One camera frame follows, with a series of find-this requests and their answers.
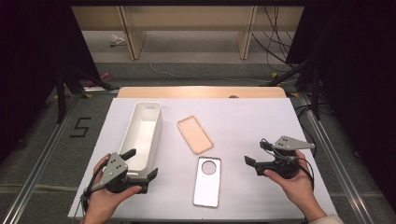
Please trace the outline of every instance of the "floor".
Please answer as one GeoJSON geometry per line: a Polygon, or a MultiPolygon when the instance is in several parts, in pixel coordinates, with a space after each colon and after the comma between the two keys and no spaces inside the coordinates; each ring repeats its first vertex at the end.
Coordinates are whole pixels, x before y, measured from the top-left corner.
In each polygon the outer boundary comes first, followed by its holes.
{"type": "MultiPolygon", "coordinates": [[[[84,32],[92,57],[100,73],[110,72],[114,86],[156,86],[156,85],[228,85],[257,86],[272,80],[272,75],[281,75],[289,68],[281,61],[267,54],[252,39],[248,58],[240,60],[238,47],[232,32],[149,32],[144,51],[139,59],[132,61],[122,43],[110,47],[111,36],[123,37],[122,32],[84,32]]],[[[286,45],[289,35],[281,34],[286,45]]],[[[268,38],[263,33],[255,36],[265,47],[268,38]]],[[[278,44],[272,43],[270,50],[283,57],[278,44]]],[[[285,92],[294,92],[297,77],[282,83],[285,92]]],[[[115,92],[97,92],[80,98],[67,99],[69,113],[62,127],[56,125],[57,103],[55,93],[43,108],[30,132],[25,136],[27,146],[16,148],[0,165],[0,218],[4,220],[7,211],[18,210],[15,205],[21,192],[26,192],[26,200],[20,200],[19,213],[13,223],[77,223],[67,218],[69,206],[76,196],[79,182],[85,172],[84,167],[92,154],[101,131],[106,112],[115,92]],[[85,137],[70,138],[81,134],[75,130],[76,122],[89,126],[85,137]],[[54,136],[54,130],[60,134],[54,136]]],[[[301,97],[290,97],[293,105],[303,105],[301,97]]],[[[337,208],[338,215],[345,223],[396,223],[395,213],[370,177],[364,164],[353,155],[353,146],[328,106],[320,109],[322,125],[330,136],[334,151],[345,167],[348,181],[363,200],[368,221],[361,220],[360,211],[348,197],[346,187],[341,184],[334,171],[323,140],[318,137],[315,122],[309,113],[301,118],[302,125],[314,136],[318,145],[316,162],[322,178],[337,208]]],[[[117,220],[109,223],[126,223],[117,220]]]]}

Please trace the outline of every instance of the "orange phone case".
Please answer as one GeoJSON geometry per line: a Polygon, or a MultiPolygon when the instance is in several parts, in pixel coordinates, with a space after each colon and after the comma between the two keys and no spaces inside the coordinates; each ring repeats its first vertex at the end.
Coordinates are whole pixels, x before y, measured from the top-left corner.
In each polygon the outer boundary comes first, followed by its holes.
{"type": "Polygon", "coordinates": [[[213,142],[195,116],[180,120],[177,127],[195,154],[201,154],[213,147],[213,142]]]}

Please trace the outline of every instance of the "cable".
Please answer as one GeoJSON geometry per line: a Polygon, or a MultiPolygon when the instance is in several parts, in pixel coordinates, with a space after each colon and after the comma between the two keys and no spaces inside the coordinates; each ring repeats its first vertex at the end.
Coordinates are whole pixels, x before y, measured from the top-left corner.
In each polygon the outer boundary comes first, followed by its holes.
{"type": "Polygon", "coordinates": [[[317,143],[314,139],[314,137],[311,135],[311,133],[305,128],[305,126],[301,123],[301,116],[303,115],[303,113],[309,111],[312,108],[312,105],[301,105],[301,106],[297,106],[294,108],[294,110],[298,110],[300,108],[303,108],[302,111],[300,111],[300,113],[297,115],[297,120],[300,122],[301,127],[303,128],[303,131],[309,136],[309,138],[311,139],[312,143],[315,145],[315,147],[313,148],[313,152],[312,155],[315,157],[317,155],[317,150],[318,150],[318,146],[317,143]]]}
{"type": "Polygon", "coordinates": [[[99,172],[101,172],[103,170],[103,168],[107,165],[108,159],[106,161],[104,161],[102,164],[99,165],[99,168],[95,171],[95,173],[93,174],[90,184],[88,185],[88,187],[86,188],[86,190],[82,193],[81,197],[80,197],[80,203],[82,205],[82,210],[83,213],[84,211],[88,210],[88,200],[90,199],[91,195],[96,191],[92,191],[92,185],[93,185],[93,181],[95,180],[95,178],[98,176],[99,172]]]}
{"type": "Polygon", "coordinates": [[[290,40],[293,41],[293,38],[291,38],[289,32],[286,32],[286,34],[289,36],[290,40]]]}
{"type": "MultiPolygon", "coordinates": [[[[272,32],[272,34],[271,34],[271,37],[270,37],[270,41],[268,42],[268,46],[267,46],[267,48],[269,49],[270,48],[270,46],[271,46],[271,41],[273,40],[273,36],[274,36],[274,31],[272,32]]],[[[268,53],[269,52],[271,52],[270,50],[267,50],[267,57],[266,57],[266,60],[267,60],[267,63],[268,63],[268,65],[272,68],[272,69],[274,69],[275,71],[278,71],[278,72],[288,72],[288,71],[280,71],[280,70],[277,70],[277,69],[275,69],[271,64],[270,64],[270,62],[269,62],[269,60],[268,60],[268,53]]],[[[291,68],[293,68],[291,65],[289,65],[288,63],[286,63],[286,61],[284,61],[284,60],[280,60],[281,62],[283,62],[284,64],[286,64],[286,65],[288,65],[288,66],[290,66],[291,68]]]]}
{"type": "Polygon", "coordinates": [[[297,80],[298,80],[298,79],[296,78],[296,79],[292,79],[292,80],[290,80],[290,81],[283,81],[282,84],[295,82],[295,81],[297,81],[297,80]]]}
{"type": "MultiPolygon", "coordinates": [[[[268,36],[265,32],[262,32],[268,39],[271,39],[271,37],[270,36],[268,36]]],[[[286,46],[286,47],[288,47],[288,48],[290,48],[290,45],[287,45],[287,44],[284,44],[284,43],[280,43],[280,42],[278,42],[278,41],[276,41],[276,40],[274,40],[274,39],[271,39],[271,41],[273,41],[273,42],[275,42],[275,43],[277,43],[277,44],[281,44],[281,45],[283,45],[283,46],[286,46]]]]}
{"type": "MultiPolygon", "coordinates": [[[[139,45],[139,47],[142,49],[143,54],[146,54],[145,50],[143,49],[143,46],[140,45],[140,43],[137,42],[137,44],[139,45]]],[[[257,82],[261,82],[261,83],[270,83],[272,82],[272,80],[259,80],[259,79],[254,79],[254,78],[227,78],[227,77],[183,77],[183,76],[176,76],[173,75],[171,73],[168,72],[162,72],[162,71],[158,71],[157,69],[154,68],[154,66],[152,65],[152,63],[149,63],[149,66],[151,67],[151,69],[158,73],[158,74],[163,74],[163,75],[167,75],[169,77],[177,77],[177,78],[194,78],[194,79],[200,79],[200,80],[208,80],[208,79],[222,79],[222,80],[230,80],[230,81],[257,81],[257,82]]]]}
{"type": "Polygon", "coordinates": [[[168,75],[168,76],[170,76],[170,77],[178,77],[178,78],[195,78],[195,79],[201,79],[201,80],[206,80],[206,79],[224,79],[224,80],[231,80],[231,81],[241,81],[241,80],[248,80],[248,81],[257,81],[257,82],[265,82],[265,83],[271,82],[271,81],[265,81],[265,80],[253,79],[253,78],[228,78],[228,77],[183,77],[183,76],[176,76],[176,75],[173,75],[173,74],[171,74],[171,73],[167,73],[167,72],[161,72],[161,71],[158,71],[158,70],[156,70],[156,69],[153,67],[152,63],[150,63],[149,65],[150,65],[151,69],[152,69],[154,72],[156,72],[156,73],[158,73],[158,74],[164,74],[164,75],[168,75]]]}
{"type": "Polygon", "coordinates": [[[288,157],[285,157],[282,154],[280,154],[265,138],[262,138],[262,142],[263,141],[265,141],[265,143],[267,143],[266,145],[274,151],[274,154],[272,154],[269,152],[269,150],[267,150],[266,148],[263,148],[266,153],[270,154],[271,156],[273,156],[275,158],[279,158],[284,161],[288,159],[288,157]]]}
{"type": "Polygon", "coordinates": [[[309,179],[311,180],[312,191],[314,191],[314,189],[315,189],[315,178],[314,178],[314,169],[312,169],[311,163],[309,163],[308,160],[303,159],[303,158],[297,158],[297,159],[305,161],[309,165],[309,168],[311,169],[311,173],[312,174],[309,174],[309,172],[302,165],[300,165],[300,163],[298,164],[298,167],[309,177],[309,179]]]}
{"type": "MultiPolygon", "coordinates": [[[[272,32],[271,36],[268,36],[265,32],[263,32],[264,35],[267,36],[267,37],[270,39],[267,48],[269,49],[270,46],[271,46],[271,42],[274,41],[274,42],[276,42],[276,43],[279,45],[279,49],[280,49],[280,51],[282,52],[283,57],[284,57],[284,58],[287,58],[286,55],[285,55],[285,52],[286,52],[287,54],[289,54],[288,50],[286,49],[286,46],[288,46],[288,45],[286,45],[286,44],[283,43],[283,41],[282,41],[282,39],[280,38],[279,33],[278,33],[278,31],[277,31],[277,16],[278,16],[278,12],[279,12],[279,7],[274,7],[274,11],[275,11],[275,12],[274,12],[274,13],[275,13],[275,22],[274,22],[274,23],[273,23],[273,21],[271,20],[269,14],[268,14],[268,11],[267,11],[267,9],[266,9],[266,7],[264,7],[264,11],[265,11],[265,14],[267,15],[267,18],[268,18],[268,20],[269,20],[269,22],[270,22],[270,24],[271,24],[271,27],[273,28],[273,32],[272,32]],[[273,39],[273,36],[274,36],[274,35],[276,35],[277,41],[275,41],[275,40],[273,39]]],[[[294,67],[295,67],[294,65],[290,65],[290,64],[286,63],[284,60],[281,60],[281,61],[282,61],[284,64],[287,64],[288,66],[290,66],[291,68],[294,68],[294,67]]]]}
{"type": "Polygon", "coordinates": [[[294,68],[292,65],[286,63],[285,60],[279,58],[278,56],[276,56],[271,50],[269,50],[268,48],[266,48],[257,38],[256,36],[252,33],[251,34],[253,36],[253,38],[256,40],[256,42],[260,45],[260,47],[262,47],[263,49],[265,49],[265,51],[267,51],[267,54],[271,54],[272,56],[274,56],[275,58],[277,58],[278,60],[280,60],[282,63],[284,63],[285,65],[289,66],[290,68],[294,68]]]}

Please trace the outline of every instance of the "white table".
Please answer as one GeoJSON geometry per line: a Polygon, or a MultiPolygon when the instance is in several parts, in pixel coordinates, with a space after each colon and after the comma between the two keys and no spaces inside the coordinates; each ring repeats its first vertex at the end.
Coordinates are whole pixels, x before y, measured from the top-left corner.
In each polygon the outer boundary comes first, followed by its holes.
{"type": "MultiPolygon", "coordinates": [[[[300,219],[303,214],[291,203],[281,187],[257,176],[245,164],[244,156],[257,161],[273,161],[259,146],[262,138],[274,143],[281,135],[300,140],[304,134],[287,98],[255,99],[170,99],[117,98],[113,100],[105,124],[92,153],[87,171],[78,188],[69,216],[78,207],[79,196],[92,177],[93,166],[108,152],[118,151],[134,105],[159,102],[163,128],[154,167],[159,173],[148,194],[135,195],[123,202],[113,218],[141,221],[269,221],[300,219]],[[201,156],[221,159],[219,207],[192,204],[197,162],[177,128],[177,122],[190,115],[200,120],[214,142],[201,156]]],[[[336,214],[318,167],[308,149],[302,150],[315,172],[315,195],[328,214],[336,214]]],[[[77,218],[82,217],[81,207],[77,218]]]]}

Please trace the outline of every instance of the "gray floor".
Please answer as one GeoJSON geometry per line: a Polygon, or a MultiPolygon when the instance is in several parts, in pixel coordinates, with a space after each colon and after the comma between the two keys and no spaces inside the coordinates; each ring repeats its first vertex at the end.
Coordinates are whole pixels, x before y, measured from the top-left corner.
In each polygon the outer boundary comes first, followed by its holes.
{"type": "MultiPolygon", "coordinates": [[[[125,47],[109,46],[112,34],[122,36],[120,32],[86,32],[85,36],[98,70],[101,73],[110,72],[113,79],[108,83],[114,86],[258,86],[270,81],[274,72],[266,61],[266,54],[254,40],[250,45],[248,59],[240,60],[236,40],[233,33],[229,32],[148,33],[145,51],[137,61],[130,60],[125,47]]],[[[258,33],[256,36],[265,42],[262,34],[258,33]]],[[[288,41],[289,37],[283,34],[282,38],[288,41]]],[[[279,46],[272,45],[271,49],[277,55],[282,55],[279,46]]],[[[289,69],[274,58],[269,58],[268,62],[276,69],[289,69]]],[[[282,84],[286,92],[293,91],[293,79],[295,77],[282,84]]],[[[111,100],[116,96],[115,93],[101,92],[91,98],[77,99],[62,135],[38,178],[35,191],[21,213],[19,223],[77,223],[66,215],[76,196],[111,100]],[[71,138],[73,134],[81,134],[81,130],[74,129],[78,118],[91,118],[81,123],[89,127],[89,130],[85,137],[71,138]]],[[[294,106],[301,105],[300,98],[290,97],[290,100],[294,106]]],[[[68,99],[67,102],[71,103],[73,99],[68,99]]],[[[16,148],[0,166],[2,220],[20,192],[21,185],[34,169],[55,128],[57,103],[54,93],[49,97],[47,104],[48,108],[42,109],[30,132],[25,136],[27,147],[16,148]]],[[[321,122],[353,184],[365,201],[374,223],[396,223],[394,212],[364,164],[352,155],[353,146],[337,117],[329,107],[323,106],[320,110],[321,122]]],[[[316,162],[338,215],[345,223],[359,223],[307,116],[302,116],[302,124],[316,138],[316,162]]]]}

